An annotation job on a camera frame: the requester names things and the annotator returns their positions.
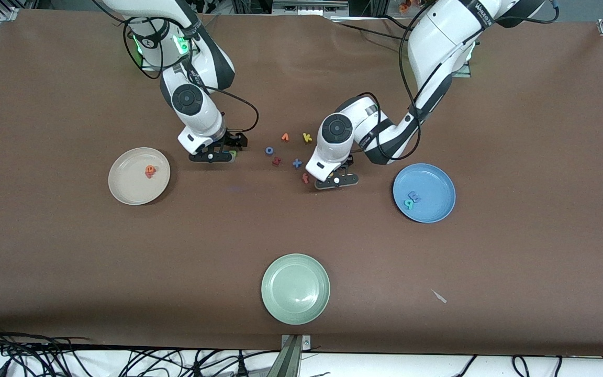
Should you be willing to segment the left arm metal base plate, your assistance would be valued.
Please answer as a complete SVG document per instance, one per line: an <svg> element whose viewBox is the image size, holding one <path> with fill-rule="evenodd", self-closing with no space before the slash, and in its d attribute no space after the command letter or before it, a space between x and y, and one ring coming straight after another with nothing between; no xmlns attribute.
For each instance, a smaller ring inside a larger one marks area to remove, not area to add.
<svg viewBox="0 0 603 377"><path fill-rule="evenodd" d="M457 66L455 71L452 72L452 76L454 78L471 78L471 67L470 67L470 60L471 60L472 54L468 53L465 57L464 60L462 60L462 66Z"/></svg>

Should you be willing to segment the blue plate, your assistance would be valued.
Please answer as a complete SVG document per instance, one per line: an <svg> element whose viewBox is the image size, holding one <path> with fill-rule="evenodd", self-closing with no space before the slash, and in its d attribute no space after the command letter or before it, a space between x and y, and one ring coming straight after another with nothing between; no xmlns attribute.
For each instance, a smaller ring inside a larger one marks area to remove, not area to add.
<svg viewBox="0 0 603 377"><path fill-rule="evenodd" d="M421 201L412 210L404 207L408 193L416 191ZM393 200L400 212L421 224L439 222L454 210L455 186L442 169L430 164L412 164L402 169L393 182Z"/></svg>

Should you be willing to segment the beige brown plate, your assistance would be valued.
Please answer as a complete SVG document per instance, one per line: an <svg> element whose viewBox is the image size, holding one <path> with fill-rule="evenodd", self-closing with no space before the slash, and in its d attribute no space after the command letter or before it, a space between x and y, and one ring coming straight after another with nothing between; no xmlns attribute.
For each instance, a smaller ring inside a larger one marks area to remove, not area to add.
<svg viewBox="0 0 603 377"><path fill-rule="evenodd" d="M148 179L146 165L157 171ZM159 150L139 147L120 155L108 173L108 188L116 200L127 205L151 203L162 195L171 177L169 160Z"/></svg>

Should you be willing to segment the brown table cover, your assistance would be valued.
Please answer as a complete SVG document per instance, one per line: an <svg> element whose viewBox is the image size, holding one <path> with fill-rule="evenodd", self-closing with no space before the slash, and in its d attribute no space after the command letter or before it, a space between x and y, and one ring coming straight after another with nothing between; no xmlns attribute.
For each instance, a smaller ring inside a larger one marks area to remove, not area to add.
<svg viewBox="0 0 603 377"><path fill-rule="evenodd" d="M419 149L340 190L302 182L302 133L350 96L406 112L397 43L319 16L220 15L231 91L261 114L232 164L194 164L182 123L98 12L22 10L0 28L0 331L109 345L321 351L603 354L603 36L594 23L481 35ZM282 142L284 133L289 141ZM159 150L171 177L119 202L111 165ZM266 147L273 147L268 157ZM279 167L271 162L282 158ZM454 210L421 224L393 182L435 165ZM261 297L266 268L325 267L320 317L287 325ZM445 299L440 302L431 290Z"/></svg>

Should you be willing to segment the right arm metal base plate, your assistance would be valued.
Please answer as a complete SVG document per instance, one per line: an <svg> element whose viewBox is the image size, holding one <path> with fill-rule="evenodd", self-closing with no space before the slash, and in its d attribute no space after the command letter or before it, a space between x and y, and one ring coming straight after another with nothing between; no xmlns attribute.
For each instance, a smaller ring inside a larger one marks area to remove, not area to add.
<svg viewBox="0 0 603 377"><path fill-rule="evenodd" d="M164 66L163 55L157 50L141 53L140 57L144 71L158 71L161 66Z"/></svg>

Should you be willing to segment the aluminium frame structure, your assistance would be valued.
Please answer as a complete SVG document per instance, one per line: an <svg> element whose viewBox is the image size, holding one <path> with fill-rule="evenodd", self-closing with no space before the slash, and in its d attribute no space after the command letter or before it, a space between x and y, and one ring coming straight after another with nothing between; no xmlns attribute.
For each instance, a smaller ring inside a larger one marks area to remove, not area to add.
<svg viewBox="0 0 603 377"><path fill-rule="evenodd" d="M349 17L348 0L272 0L272 15L321 15Z"/></svg>

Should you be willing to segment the pale green plate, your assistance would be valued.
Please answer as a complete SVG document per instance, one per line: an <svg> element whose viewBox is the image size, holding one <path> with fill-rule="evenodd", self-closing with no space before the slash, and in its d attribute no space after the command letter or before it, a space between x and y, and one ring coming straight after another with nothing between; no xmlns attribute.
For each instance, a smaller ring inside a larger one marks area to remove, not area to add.
<svg viewBox="0 0 603 377"><path fill-rule="evenodd" d="M287 325L304 325L320 317L330 294L325 267L301 253L287 254L271 262L261 282L266 310Z"/></svg>

